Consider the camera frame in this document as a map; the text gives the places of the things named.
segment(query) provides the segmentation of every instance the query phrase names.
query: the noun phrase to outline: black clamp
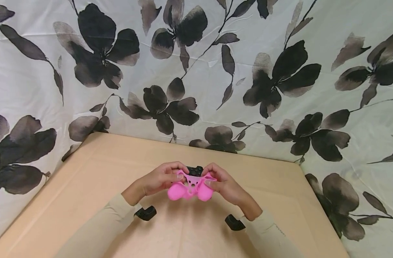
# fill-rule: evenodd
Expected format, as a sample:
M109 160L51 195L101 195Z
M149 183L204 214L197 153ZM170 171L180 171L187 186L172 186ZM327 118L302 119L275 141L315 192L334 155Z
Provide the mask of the black clamp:
M156 209L154 206L149 206L146 210L141 208L135 215L141 220L150 221L156 215Z
M242 223L240 220L235 219L232 214L229 214L228 217L225 218L225 222L232 231L240 231L245 228L244 223Z

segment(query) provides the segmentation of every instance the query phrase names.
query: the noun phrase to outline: finger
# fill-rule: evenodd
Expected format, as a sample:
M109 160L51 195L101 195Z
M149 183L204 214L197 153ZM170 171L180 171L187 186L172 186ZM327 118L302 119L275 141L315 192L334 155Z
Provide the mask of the finger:
M165 163L164 164L165 167L165 171L167 170L167 168L169 169L181 169L182 171L184 171L186 174L189 174L189 170L188 168L181 162L179 161L175 161L175 162L169 162L169 163Z
M221 182L217 182L217 181L211 181L211 180L205 180L204 183L211 188L212 190L214 190L215 192L220 192L223 183Z
M183 180L184 175L177 175L177 174L163 174L160 177L160 182L162 184L164 183L171 183L171 182L179 182L181 180Z

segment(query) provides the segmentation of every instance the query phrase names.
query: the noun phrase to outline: black flower print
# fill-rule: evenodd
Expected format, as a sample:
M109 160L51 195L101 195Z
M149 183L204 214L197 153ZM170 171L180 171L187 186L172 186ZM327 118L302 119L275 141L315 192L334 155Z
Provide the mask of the black flower print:
M393 84L393 35L380 43L367 57L369 66L356 66L346 70L335 82L335 89L353 90L370 78L370 86L364 91L360 107L367 105L377 94L378 85Z
M184 68L188 68L189 55L185 47L192 46L202 39L202 33L207 28L208 20L199 5L194 7L184 19L182 19L183 11L183 0L167 0L164 9L164 22L169 28L159 28L155 31L151 53L158 59L169 58L176 41L181 49L181 60L183 62L186 60Z
M115 22L95 4L87 5L78 14L78 25L82 37L64 22L53 24L59 43L75 59L76 78L86 87L97 87L103 80L110 89L119 89L123 74L112 62L128 66L136 64L139 40L135 31L121 30L115 41ZM93 53L86 50L85 43Z
M310 149L310 145L321 158L327 161L341 161L343 156L340 149L348 146L350 136L347 133L336 131L344 127L350 112L343 109L327 116L324 120L321 112L308 114L299 123L294 132L294 122L284 120L279 130L265 125L265 132L275 142L294 142L291 154L303 156Z
M184 98L185 88L180 78L175 78L165 92L158 85L144 89L143 101L135 94L129 93L128 105L120 98L120 108L133 119L154 119L161 133L173 134L172 120L181 125L193 125L199 120L199 115L193 111L197 108L195 98Z
M252 70L253 86L243 96L244 104L256 106L261 103L259 113L267 118L279 108L282 100L280 92L287 97L303 95L314 85L321 70L318 63L301 68L307 59L308 53L303 40L285 49L276 60L273 69L269 55L259 53Z
M0 190L24 195L39 185L42 173L27 164L47 155L56 142L56 130L40 131L42 125L32 116L24 116L9 133L7 120L0 115Z
M232 140L232 130L224 125L208 127L205 130L205 139L195 139L189 142L189 146L204 149L212 149L221 152L237 153L245 148L243 141Z
M359 206L359 197L352 185L337 173L332 173L323 180L322 190L313 174L306 174L305 178L310 183L338 237L344 236L355 241L363 239L364 228L349 214Z

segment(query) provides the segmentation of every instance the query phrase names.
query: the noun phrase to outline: flower stem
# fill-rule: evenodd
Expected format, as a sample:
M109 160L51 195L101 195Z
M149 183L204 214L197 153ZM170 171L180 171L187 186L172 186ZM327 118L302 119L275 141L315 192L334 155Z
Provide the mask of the flower stem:
M194 64L213 46L213 44L215 43L215 41L220 37L220 33L222 31L222 29L224 28L225 23L229 20L229 18L227 19L227 16L229 15L229 12L231 11L231 7L232 7L232 3L234 2L234 0L231 0L231 5L229 5L229 10L225 12L225 17L224 17L224 22L221 25L221 28L218 30L218 35L215 38L215 40L209 45L209 47L207 49L205 49L205 51L195 60L195 62L192 63L192 65L188 68L188 70L185 71L184 75L181 77L181 80L185 77L185 75L188 74L189 70L191 70L192 66L194 66Z
M363 106L363 107L361 107L361 108L359 108L359 109L354 109L354 110L352 110L352 111L350 111L350 112L352 113L352 112L355 112L355 111L359 111L360 109L367 108L367 107L369 107L369 106L374 106L374 105L377 105L377 104L379 104L379 103L386 102L386 101L392 101L392 100L393 100L393 99L379 101L379 102L377 102L377 103L373 103L373 104L370 104L370 105L367 105L367 106Z
M314 5L315 5L316 2L317 2L317 0L314 0L314 1L313 1L313 3L311 4L310 8L309 8L308 11L305 13L304 17L303 17L302 20L299 22L299 24L305 20L305 18L306 18L307 15L310 13L311 9L314 7ZM291 36L292 36L292 32L290 33L290 35L289 35L288 38L287 38L287 41L285 42L284 50L287 48L287 44L288 44L288 41L290 40L290 38L291 38Z

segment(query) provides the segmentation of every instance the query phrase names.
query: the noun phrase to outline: forearm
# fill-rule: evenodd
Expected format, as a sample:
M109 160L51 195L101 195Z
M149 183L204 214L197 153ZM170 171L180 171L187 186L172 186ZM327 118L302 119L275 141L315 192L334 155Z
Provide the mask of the forearm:
M304 257L278 228L272 215L267 210L262 210L251 196L240 208L244 213L241 221L246 227L246 233L261 257Z
M132 223L135 212L141 208L137 202L131 202L134 204L131 206L127 201L122 195L115 196L68 239L55 258L102 257L115 237Z

